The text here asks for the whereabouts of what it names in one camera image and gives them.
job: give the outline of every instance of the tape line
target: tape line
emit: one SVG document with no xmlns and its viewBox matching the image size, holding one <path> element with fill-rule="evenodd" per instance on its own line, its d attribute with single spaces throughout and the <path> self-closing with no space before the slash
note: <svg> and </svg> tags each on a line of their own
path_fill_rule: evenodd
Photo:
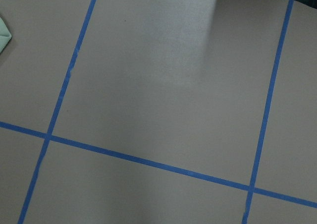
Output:
<svg viewBox="0 0 317 224">
<path fill-rule="evenodd" d="M 13 130 L 13 131 L 17 131 L 17 132 L 20 132 L 20 133 L 28 134 L 28 135 L 31 135 L 31 136 L 36 136 L 36 137 L 39 137 L 39 138 L 44 138 L 46 136 L 45 133 L 38 132 L 38 131 L 35 131 L 35 130 L 31 130 L 31 129 L 28 129 L 28 128 L 24 128 L 24 127 L 21 127 L 21 126 L 12 125 L 12 124 L 1 122 L 1 121 L 0 121 L 0 127 L 8 129 L 8 130 Z M 210 175 L 206 175 L 206 174 L 202 174 L 202 173 L 198 173 L 198 172 L 194 172 L 194 171 L 190 171 L 190 170 L 187 170 L 187 169 L 177 168 L 177 167 L 173 167 L 173 166 L 162 164 L 162 163 L 158 163 L 158 162 L 153 162 L 153 161 L 150 161 L 150 160 L 146 160 L 146 159 L 142 159 L 142 158 L 126 155 L 124 153 L 119 153 L 119 152 L 103 149 L 103 148 L 100 148 L 100 147 L 84 144 L 84 143 L 81 143 L 81 142 L 69 140 L 69 139 L 66 139 L 66 138 L 58 137 L 58 136 L 51 136 L 50 140 L 58 142 L 58 143 L 61 143 L 61 144 L 64 144 L 64 145 L 69 145 L 69 146 L 72 146 L 72 147 L 77 147 L 77 148 L 80 148 L 80 149 L 84 149 L 84 150 L 87 150 L 87 151 L 97 152 L 97 153 L 100 153 L 100 154 L 116 157 L 116 158 L 119 158 L 119 159 L 124 159 L 124 160 L 128 160 L 128 161 L 136 162 L 136 163 L 139 163 L 139 164 L 147 165 L 147 166 L 160 168 L 160 169 L 163 169 L 163 170 L 166 170 L 166 171 L 176 172 L 176 173 L 179 173 L 179 174 L 182 174 L 182 175 L 186 175 L 186 176 L 190 176 L 190 177 L 193 177 L 193 178 L 198 178 L 198 179 L 206 180 L 206 181 L 209 181 L 209 182 L 215 182 L 215 183 L 218 183 L 218 184 L 221 184 L 221 185 L 225 185 L 225 186 L 234 187 L 234 188 L 237 188 L 237 189 L 249 191 L 249 186 L 248 185 L 240 184 L 240 183 L 237 183 L 237 182 L 232 182 L 232 181 L 229 181 L 229 180 L 213 177 L 213 176 L 210 176 Z M 261 194 L 261 195 L 268 196 L 268 197 L 272 197 L 272 198 L 276 198 L 276 199 L 281 199 L 281 200 L 284 200 L 284 201 L 287 201 L 287 202 L 292 202 L 292 203 L 296 203 L 296 204 L 300 204 L 300 205 L 304 205 L 304 206 L 308 206 L 308 207 L 317 208 L 317 202 L 312 202 L 312 201 L 309 201 L 309 200 L 296 198 L 296 197 L 292 197 L 292 196 L 289 196 L 289 195 L 280 194 L 280 193 L 276 193 L 276 192 L 272 192 L 272 191 L 268 191 L 268 190 L 264 190 L 264 189 L 260 189 L 260 188 L 254 188 L 254 193 Z"/>
<path fill-rule="evenodd" d="M 73 55 L 71 57 L 71 60 L 70 60 L 70 63 L 69 63 L 69 66 L 68 66 L 68 69 L 67 69 L 67 72 L 66 72 L 66 76 L 64 78 L 64 82 L 63 82 L 62 88 L 60 90 L 60 93 L 59 93 L 59 96 L 58 96 L 58 99 L 57 99 L 57 102 L 56 102 L 56 106 L 55 106 L 53 115 L 51 117 L 51 121 L 50 121 L 50 124 L 49 124 L 49 127 L 48 127 L 48 131 L 47 131 L 47 134 L 46 134 L 46 137 L 45 137 L 45 140 L 43 142 L 43 146 L 42 146 L 42 149 L 41 149 L 41 152 L 40 152 L 40 156 L 38 158 L 37 164 L 35 166 L 35 170 L 34 170 L 33 175 L 32 175 L 32 179 L 31 179 L 31 182 L 30 182 L 30 185 L 29 185 L 29 188 L 28 188 L 28 191 L 27 191 L 24 203 L 23 203 L 23 207 L 22 207 L 22 210 L 21 210 L 21 213 L 20 213 L 18 224 L 23 224 L 23 222 L 24 222 L 25 215 L 27 213 L 27 210 L 28 210 L 31 198 L 32 198 L 34 187 L 36 185 L 36 181 L 37 181 L 37 178 L 38 178 L 40 166 L 41 166 L 41 163 L 42 163 L 42 161 L 44 159 L 46 151 L 48 149 L 49 142 L 50 142 L 50 139 L 51 139 L 51 136 L 52 136 L 52 132 L 54 130 L 54 126 L 56 124 L 56 120 L 57 120 L 57 117 L 58 117 L 58 114 L 59 114 L 59 111 L 60 111 L 60 107 L 61 107 L 61 104 L 63 102 L 66 90 L 67 90 L 67 86 L 68 86 L 69 79 L 70 79 L 70 76 L 71 76 L 71 71 L 72 71 L 72 69 L 75 66 L 75 62 L 76 62 L 76 59 L 77 59 L 77 56 L 78 56 L 78 52 L 79 52 L 81 44 L 83 42 L 87 27 L 88 27 L 89 20 L 90 20 L 91 14 L 92 14 L 94 6 L 95 6 L 95 3 L 96 3 L 96 0 L 91 0 L 90 1 L 88 10 L 87 10 L 87 13 L 86 13 L 86 16 L 85 16 L 85 20 L 83 22 L 83 25 L 82 25 L 82 28 L 81 28 L 81 31 L 80 31 L 80 34 L 79 34 L 79 37 L 78 37 L 74 52 L 73 52 Z"/>
<path fill-rule="evenodd" d="M 264 109 L 264 114 L 263 114 L 263 119 L 262 119 L 262 125 L 261 125 L 261 129 L 260 129 L 259 140 L 258 140 L 258 146 L 257 146 L 256 156 L 254 159 L 254 164 L 253 164 L 253 169 L 252 169 L 252 174 L 251 174 L 251 179 L 250 179 L 250 190 L 249 190 L 248 195 L 247 195 L 246 209 L 245 209 L 245 212 L 243 214 L 242 224 L 247 224 L 247 222 L 248 222 L 253 192 L 254 192 L 254 188 L 255 188 L 255 184 L 256 184 L 256 180 L 257 180 L 257 175 L 258 175 L 258 170 L 259 170 L 259 164 L 260 164 L 260 158 L 261 158 L 261 153 L 262 153 L 262 148 L 263 148 L 265 131 L 266 131 L 266 126 L 267 126 L 267 121 L 268 121 L 268 115 L 269 115 L 269 110 L 270 110 L 270 106 L 271 106 L 275 80 L 276 80 L 276 76 L 277 76 L 279 60 L 280 60 L 281 54 L 282 54 L 285 35 L 287 32 L 287 26 L 288 26 L 291 12 L 292 12 L 292 8 L 293 8 L 293 2 L 294 2 L 293 0 L 288 1 L 286 13 L 285 13 L 285 18 L 284 18 L 284 22 L 283 22 L 283 26 L 282 26 L 276 54 L 275 54 L 274 66 L 273 66 L 273 70 L 272 70 L 271 79 L 269 82 L 266 103 L 265 103 L 265 109 Z"/>
</svg>

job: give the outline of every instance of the green cloth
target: green cloth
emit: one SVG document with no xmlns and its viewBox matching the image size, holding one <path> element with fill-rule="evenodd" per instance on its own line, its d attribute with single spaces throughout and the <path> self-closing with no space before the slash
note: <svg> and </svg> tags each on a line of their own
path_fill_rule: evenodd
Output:
<svg viewBox="0 0 317 224">
<path fill-rule="evenodd" d="M 0 18 L 0 53 L 11 39 L 11 33 L 7 29 L 5 23 Z"/>
</svg>

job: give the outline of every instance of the blue painter's tape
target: blue painter's tape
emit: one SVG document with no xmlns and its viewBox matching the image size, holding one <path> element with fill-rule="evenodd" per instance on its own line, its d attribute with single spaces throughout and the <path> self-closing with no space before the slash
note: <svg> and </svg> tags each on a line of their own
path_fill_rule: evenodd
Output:
<svg viewBox="0 0 317 224">
<path fill-rule="evenodd" d="M 277 46 L 277 50 L 276 50 L 276 54 L 275 54 L 274 66 L 273 66 L 273 70 L 272 70 L 271 80 L 269 82 L 266 103 L 265 103 L 265 109 L 264 109 L 264 114 L 263 114 L 263 119 L 262 119 L 262 125 L 261 125 L 259 140 L 258 140 L 258 146 L 257 146 L 256 156 L 254 159 L 254 164 L 253 164 L 253 169 L 252 169 L 252 174 L 251 174 L 250 190 L 249 190 L 248 195 L 247 195 L 246 210 L 243 214 L 242 224 L 247 224 L 247 222 L 248 222 L 253 192 L 254 192 L 254 188 L 255 188 L 255 184 L 256 184 L 256 180 L 257 180 L 257 175 L 258 175 L 258 170 L 259 170 L 259 164 L 260 164 L 260 158 L 261 158 L 261 153 L 262 153 L 262 148 L 263 148 L 263 143 L 264 143 L 268 115 L 269 115 L 269 110 L 270 110 L 270 106 L 271 106 L 275 80 L 276 80 L 276 76 L 277 76 L 279 60 L 280 60 L 281 54 L 282 54 L 285 35 L 287 32 L 287 26 L 288 26 L 291 12 L 292 12 L 292 8 L 293 8 L 293 2 L 294 2 L 293 0 L 288 1 L 286 13 L 285 13 L 285 18 L 284 18 L 284 22 L 283 22 L 283 26 L 282 26 L 282 30 L 281 30 L 281 35 L 279 38 L 279 42 L 278 42 L 278 46 Z"/>
<path fill-rule="evenodd" d="M 42 161 L 44 159 L 46 151 L 48 149 L 49 142 L 50 142 L 50 140 L 48 140 L 48 139 L 44 140 L 44 143 L 43 143 L 43 146 L 42 146 L 42 149 L 41 149 L 41 152 L 40 152 L 40 156 L 39 156 L 38 161 L 36 163 L 36 166 L 35 166 L 35 169 L 34 169 L 34 172 L 33 172 L 33 175 L 32 175 L 32 179 L 31 179 L 28 191 L 26 193 L 26 197 L 25 197 L 25 200 L 24 200 L 24 203 L 23 203 L 23 206 L 22 206 L 22 211 L 20 213 L 18 224 L 22 224 L 24 222 L 25 215 L 26 215 L 26 212 L 27 212 L 27 210 L 29 208 L 31 197 L 32 197 L 32 194 L 33 194 L 33 191 L 34 191 L 34 187 L 35 187 L 36 181 L 37 181 L 38 176 L 39 176 L 40 166 L 41 166 L 41 163 L 42 163 Z"/>
<path fill-rule="evenodd" d="M 258 193 L 258 194 L 261 194 L 261 195 L 264 195 L 264 196 L 277 198 L 277 199 L 281 199 L 281 200 L 292 202 L 292 203 L 296 203 L 296 204 L 301 204 L 301 205 L 312 207 L 312 208 L 317 208 L 317 203 L 316 202 L 308 201 L 308 200 L 305 200 L 305 199 L 296 198 L 296 197 L 288 196 L 288 195 L 285 195 L 285 194 L 275 193 L 275 192 L 267 191 L 267 190 L 264 190 L 264 189 L 261 189 L 261 188 L 255 188 L 254 192 Z"/>
<path fill-rule="evenodd" d="M 31 130 L 28 128 L 24 128 L 22 126 L 12 125 L 12 124 L 9 124 L 9 123 L 3 122 L 3 121 L 0 121 L 0 127 L 5 128 L 5 129 L 9 129 L 12 131 L 17 131 L 17 132 L 21 132 L 24 134 L 28 134 L 31 136 L 40 137 L 40 138 L 46 138 L 46 136 L 47 136 L 46 133 Z"/>
<path fill-rule="evenodd" d="M 132 162 L 143 164 L 143 165 L 146 165 L 146 166 L 152 166 L 152 167 L 155 167 L 155 168 L 167 170 L 167 171 L 174 172 L 174 173 L 179 173 L 179 174 L 182 174 L 182 175 L 186 175 L 186 176 L 190 176 L 190 177 L 206 180 L 206 181 L 209 181 L 209 182 L 218 183 L 218 184 L 222 184 L 222 185 L 225 185 L 225 186 L 229 186 L 229 187 L 233 187 L 233 188 L 237 188 L 237 189 L 241 189 L 241 190 L 246 190 L 246 191 L 249 190 L 249 186 L 245 185 L 245 184 L 240 184 L 240 183 L 232 182 L 232 181 L 229 181 L 229 180 L 226 180 L 226 179 L 217 178 L 217 177 L 213 177 L 213 176 L 210 176 L 210 175 L 206 175 L 206 174 L 190 171 L 190 170 L 187 170 L 187 169 L 178 168 L 178 167 L 174 167 L 174 166 L 170 166 L 170 165 L 166 165 L 166 164 L 162 164 L 162 163 L 158 163 L 158 162 L 142 159 L 142 158 L 139 158 L 139 157 L 136 157 L 136 156 L 126 155 L 124 153 L 103 149 L 103 148 L 100 148 L 100 147 L 84 144 L 84 143 L 81 143 L 81 142 L 72 141 L 72 140 L 68 140 L 68 139 L 65 139 L 65 138 L 57 137 L 57 136 L 52 136 L 51 140 L 52 141 L 56 141 L 58 143 L 66 144 L 66 145 L 69 145 L 69 146 L 81 148 L 81 149 L 84 149 L 84 150 L 93 151 L 93 152 L 97 152 L 97 153 L 108 155 L 108 156 L 112 156 L 112 157 L 117 157 L 117 158 L 120 158 L 120 159 L 123 159 L 123 160 L 132 161 Z"/>
<path fill-rule="evenodd" d="M 81 28 L 81 31 L 80 31 L 80 34 L 79 34 L 79 37 L 78 37 L 78 40 L 77 40 L 73 55 L 72 55 L 72 58 L 70 60 L 70 63 L 69 63 L 69 66 L 68 66 L 68 69 L 67 69 L 67 72 L 66 72 L 66 76 L 65 76 L 62 88 L 60 90 L 60 93 L 59 93 L 59 96 L 58 96 L 58 99 L 57 99 L 57 102 L 56 102 L 56 106 L 55 106 L 55 109 L 54 109 L 54 112 L 53 112 L 53 115 L 52 115 L 52 118 L 51 118 L 51 121 L 50 121 L 50 124 L 49 124 L 49 127 L 48 127 L 46 138 L 44 140 L 44 143 L 43 143 L 43 146 L 42 146 L 42 149 L 41 149 L 41 152 L 40 152 L 40 156 L 38 158 L 35 170 L 33 172 L 31 183 L 29 185 L 29 188 L 28 188 L 28 191 L 27 191 L 27 194 L 26 194 L 26 198 L 25 198 L 24 203 L 23 203 L 23 207 L 22 207 L 22 210 L 21 210 L 21 213 L 20 213 L 18 224 L 23 224 L 23 222 L 24 222 L 25 215 L 27 213 L 27 210 L 28 210 L 31 198 L 32 198 L 34 187 L 35 187 L 36 181 L 38 179 L 40 166 L 41 166 L 42 160 L 44 159 L 46 151 L 48 149 L 49 142 L 50 142 L 53 130 L 54 130 L 54 126 L 56 124 L 56 120 L 57 120 L 57 117 L 58 117 L 58 114 L 59 114 L 59 111 L 60 111 L 60 108 L 61 108 L 61 104 L 63 102 L 64 96 L 65 96 L 65 93 L 66 93 L 66 90 L 67 90 L 67 86 L 68 86 L 69 79 L 70 79 L 70 76 L 71 76 L 71 71 L 72 71 L 72 69 L 75 66 L 75 62 L 76 62 L 76 59 L 77 59 L 77 56 L 78 56 L 78 52 L 79 52 L 81 44 L 83 42 L 87 27 L 88 27 L 89 20 L 90 20 L 91 14 L 92 14 L 94 6 L 95 6 L 95 3 L 96 3 L 96 0 L 91 0 L 90 1 L 88 10 L 87 10 L 87 13 L 86 13 L 86 16 L 85 16 L 84 23 L 82 25 L 82 28 Z"/>
</svg>

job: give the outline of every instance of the grid square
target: grid square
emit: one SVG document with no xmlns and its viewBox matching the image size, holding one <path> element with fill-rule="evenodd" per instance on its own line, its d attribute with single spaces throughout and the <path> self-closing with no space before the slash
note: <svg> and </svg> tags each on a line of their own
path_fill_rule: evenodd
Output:
<svg viewBox="0 0 317 224">
<path fill-rule="evenodd" d="M 248 224 L 308 224 L 317 222 L 315 208 L 255 194 Z"/>
<path fill-rule="evenodd" d="M 17 223 L 42 143 L 0 128 L 0 223 Z"/>
<path fill-rule="evenodd" d="M 90 0 L 0 0 L 0 121 L 46 132 Z"/>
<path fill-rule="evenodd" d="M 246 193 L 51 142 L 24 223 L 239 223 Z"/>
<path fill-rule="evenodd" d="M 256 184 L 310 201 L 317 201 L 316 20 L 315 9 L 294 3 Z"/>
<path fill-rule="evenodd" d="M 97 0 L 54 135 L 248 184 L 287 1 L 215 2 Z"/>
</svg>

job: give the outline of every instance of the blue tape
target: blue tape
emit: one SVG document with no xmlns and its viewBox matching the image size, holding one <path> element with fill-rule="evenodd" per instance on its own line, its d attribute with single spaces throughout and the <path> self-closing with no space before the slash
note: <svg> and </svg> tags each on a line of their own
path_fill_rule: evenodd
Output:
<svg viewBox="0 0 317 224">
<path fill-rule="evenodd" d="M 39 137 L 39 138 L 44 138 L 46 136 L 45 133 L 38 132 L 38 131 L 35 131 L 35 130 L 31 130 L 31 129 L 28 129 L 28 128 L 24 128 L 24 127 L 21 127 L 21 126 L 12 125 L 12 124 L 1 122 L 1 121 L 0 121 L 0 127 L 5 128 L 5 129 L 9 129 L 9 130 L 13 130 L 13 131 L 17 131 L 17 132 L 21 132 L 21 133 L 24 133 L 24 134 L 36 136 L 36 137 Z M 218 184 L 225 185 L 225 186 L 228 186 L 228 187 L 234 187 L 234 188 L 245 190 L 245 191 L 249 191 L 250 190 L 248 185 L 240 184 L 240 183 L 237 183 L 237 182 L 232 182 L 232 181 L 229 181 L 229 180 L 213 177 L 213 176 L 210 176 L 210 175 L 206 175 L 206 174 L 190 171 L 190 170 L 183 169 L 183 168 L 177 168 L 177 167 L 169 166 L 169 165 L 166 165 L 166 164 L 162 164 L 162 163 L 158 163 L 158 162 L 154 162 L 154 161 L 150 161 L 150 160 L 146 160 L 146 159 L 142 159 L 142 158 L 126 155 L 124 153 L 103 149 L 103 148 L 100 148 L 100 147 L 84 144 L 84 143 L 81 143 L 81 142 L 65 139 L 65 138 L 62 138 L 62 137 L 51 136 L 50 140 L 58 142 L 58 143 L 62 143 L 62 144 L 65 144 L 65 145 L 77 147 L 77 148 L 80 148 L 80 149 L 84 149 L 84 150 L 88 150 L 88 151 L 97 152 L 97 153 L 100 153 L 100 154 L 116 157 L 116 158 L 119 158 L 119 159 L 124 159 L 124 160 L 128 160 L 128 161 L 136 162 L 136 163 L 139 163 L 139 164 L 143 164 L 143 165 L 147 165 L 147 166 L 152 166 L 152 167 L 155 167 L 155 168 L 163 169 L 163 170 L 166 170 L 166 171 L 179 173 L 179 174 L 190 176 L 190 177 L 193 177 L 193 178 L 198 178 L 198 179 L 206 180 L 206 181 L 209 181 L 209 182 L 218 183 Z M 40 164 L 41 164 L 41 162 L 42 162 L 42 160 L 44 158 L 44 154 L 46 153 L 47 147 L 48 147 L 48 145 L 45 145 L 45 146 L 42 147 L 42 150 L 40 152 L 40 159 L 38 160 L 39 164 L 36 165 L 36 167 L 40 167 Z M 39 169 L 36 169 L 35 173 L 36 173 L 36 176 L 38 176 Z M 264 189 L 261 189 L 261 188 L 254 188 L 254 193 L 261 194 L 261 195 L 268 196 L 268 197 L 272 197 L 272 198 L 276 198 L 276 199 L 280 199 L 280 200 L 284 200 L 284 201 L 287 201 L 287 202 L 292 202 L 292 203 L 296 203 L 296 204 L 312 207 L 312 208 L 317 208 L 317 202 L 313 202 L 313 201 L 309 201 L 309 200 L 305 200 L 305 199 L 300 199 L 300 198 L 292 197 L 292 196 L 289 196 L 289 195 L 285 195 L 285 194 L 280 194 L 280 193 L 264 190 Z"/>
<path fill-rule="evenodd" d="M 43 133 L 43 132 L 39 132 L 39 131 L 35 131 L 35 130 L 31 130 L 28 128 L 24 128 L 22 126 L 16 126 L 16 125 L 12 125 L 3 121 L 0 121 L 0 127 L 8 129 L 8 130 L 12 130 L 12 131 L 17 131 L 17 132 L 21 132 L 24 134 L 28 134 L 31 136 L 36 136 L 36 137 L 40 137 L 40 138 L 46 138 L 47 134 Z"/>
<path fill-rule="evenodd" d="M 279 60 L 280 60 L 281 54 L 282 54 L 282 49 L 283 49 L 283 44 L 284 44 L 285 35 L 286 35 L 286 31 L 287 31 L 287 26 L 288 26 L 291 12 L 292 12 L 292 8 L 293 8 L 293 2 L 294 2 L 293 0 L 288 1 L 286 13 L 285 13 L 285 18 L 284 18 L 284 22 L 283 22 L 283 26 L 282 26 L 282 30 L 281 30 L 281 35 L 279 38 L 279 42 L 278 42 L 278 46 L 277 46 L 277 50 L 276 50 L 276 54 L 275 54 L 274 66 L 273 66 L 273 70 L 272 70 L 271 79 L 269 82 L 267 98 L 266 98 L 266 103 L 265 103 L 265 109 L 264 109 L 264 114 L 263 114 L 263 119 L 262 119 L 262 125 L 261 125 L 259 140 L 258 140 L 258 146 L 257 146 L 256 156 L 254 159 L 254 164 L 253 164 L 253 169 L 252 169 L 252 174 L 251 174 L 251 179 L 250 179 L 250 190 L 249 190 L 248 195 L 247 195 L 246 210 L 243 214 L 242 224 L 247 224 L 247 222 L 248 222 L 253 192 L 255 189 L 255 184 L 256 184 L 258 170 L 259 170 L 259 164 L 260 164 L 260 158 L 261 158 L 261 153 L 262 153 L 262 148 L 263 148 L 263 143 L 264 143 L 268 115 L 269 115 L 269 110 L 270 110 L 270 106 L 271 106 L 275 80 L 276 80 L 276 76 L 277 76 Z"/>
<path fill-rule="evenodd" d="M 301 205 L 312 207 L 312 208 L 317 208 L 317 203 L 316 202 L 308 201 L 308 200 L 305 200 L 305 199 L 296 198 L 296 197 L 288 196 L 288 195 L 285 195 L 285 194 L 275 193 L 275 192 L 267 191 L 267 190 L 264 190 L 264 189 L 261 189 L 261 188 L 255 188 L 254 192 L 258 193 L 258 194 L 261 194 L 261 195 L 264 195 L 264 196 L 277 198 L 277 199 L 281 199 L 281 200 L 292 202 L 292 203 L 296 203 L 296 204 L 301 204 Z"/>
<path fill-rule="evenodd" d="M 23 203 L 23 207 L 22 207 L 22 210 L 21 210 L 21 213 L 20 213 L 18 224 L 23 224 L 23 222 L 24 222 L 25 215 L 27 213 L 27 210 L 28 210 L 31 198 L 32 198 L 34 187 L 35 187 L 36 181 L 38 179 L 40 166 L 41 166 L 42 160 L 44 159 L 46 151 L 48 149 L 49 142 L 50 142 L 53 130 L 54 130 L 54 126 L 56 124 L 56 120 L 57 120 L 57 117 L 58 117 L 58 114 L 59 114 L 59 111 L 60 111 L 60 108 L 61 108 L 61 104 L 63 102 L 64 95 L 65 95 L 67 87 L 68 87 L 69 79 L 70 79 L 70 76 L 71 76 L 71 71 L 72 71 L 72 69 L 75 66 L 75 62 L 76 62 L 76 59 L 77 59 L 77 56 L 78 56 L 78 52 L 79 52 L 81 44 L 83 42 L 87 27 L 88 27 L 89 20 L 91 18 L 91 14 L 92 14 L 94 6 L 95 6 L 95 3 L 96 3 L 96 0 L 91 0 L 90 1 L 88 10 L 87 10 L 87 13 L 86 13 L 86 16 L 85 16 L 84 23 L 82 25 L 82 28 L 81 28 L 81 31 L 80 31 L 80 34 L 79 34 L 79 37 L 78 37 L 74 52 L 73 52 L 73 55 L 71 57 L 71 60 L 70 60 L 70 63 L 69 63 L 69 66 L 68 66 L 68 69 L 67 69 L 67 72 L 66 72 L 66 75 L 65 75 L 65 78 L 64 78 L 64 82 L 63 82 L 63 85 L 61 87 L 61 90 L 60 90 L 60 93 L 59 93 L 59 96 L 58 96 L 58 99 L 57 99 L 57 102 L 56 102 L 56 106 L 54 108 L 53 115 L 51 117 L 51 121 L 50 121 L 50 124 L 49 124 L 49 127 L 48 127 L 48 131 L 47 131 L 47 134 L 45 136 L 45 140 L 44 140 L 41 152 L 40 152 L 40 156 L 38 158 L 37 164 L 35 166 L 35 170 L 34 170 L 33 175 L 32 175 L 32 179 L 31 179 L 31 182 L 30 182 L 30 185 L 29 185 L 29 188 L 28 188 L 28 191 L 27 191 L 24 203 Z"/>
<path fill-rule="evenodd" d="M 57 137 L 57 136 L 52 136 L 51 140 L 55 141 L 55 142 L 58 142 L 58 143 L 66 144 L 66 145 L 69 145 L 69 146 L 81 148 L 81 149 L 84 149 L 84 150 L 97 152 L 97 153 L 108 155 L 108 156 L 112 156 L 112 157 L 117 157 L 119 159 L 132 161 L 132 162 L 135 162 L 135 163 L 139 163 L 139 164 L 143 164 L 143 165 L 146 165 L 146 166 L 151 166 L 151 167 L 163 169 L 163 170 L 174 172 L 174 173 L 183 174 L 183 175 L 186 175 L 186 176 L 190 176 L 190 177 L 206 180 L 206 181 L 209 181 L 209 182 L 218 183 L 218 184 L 222 184 L 222 185 L 225 185 L 225 186 L 229 186 L 229 187 L 233 187 L 233 188 L 237 188 L 237 189 L 241 189 L 241 190 L 246 190 L 246 191 L 249 190 L 249 186 L 245 185 L 245 184 L 240 184 L 240 183 L 232 182 L 232 181 L 229 181 L 229 180 L 226 180 L 226 179 L 217 178 L 217 177 L 213 177 L 213 176 L 210 176 L 210 175 L 194 172 L 194 171 L 191 171 L 191 170 L 187 170 L 187 169 L 183 169 L 183 168 L 178 168 L 178 167 L 174 167 L 174 166 L 170 166 L 170 165 L 166 165 L 166 164 L 162 164 L 162 163 L 146 160 L 146 159 L 139 158 L 139 157 L 136 157 L 136 156 L 131 156 L 131 155 L 127 155 L 127 154 L 124 154 L 124 153 L 120 153 L 120 152 L 116 152 L 116 151 L 112 151 L 112 150 L 107 150 L 107 149 L 104 149 L 104 148 L 100 148 L 100 147 L 84 144 L 84 143 L 81 143 L 81 142 L 72 141 L 72 140 L 68 140 L 68 139 L 65 139 L 65 138 Z"/>
</svg>

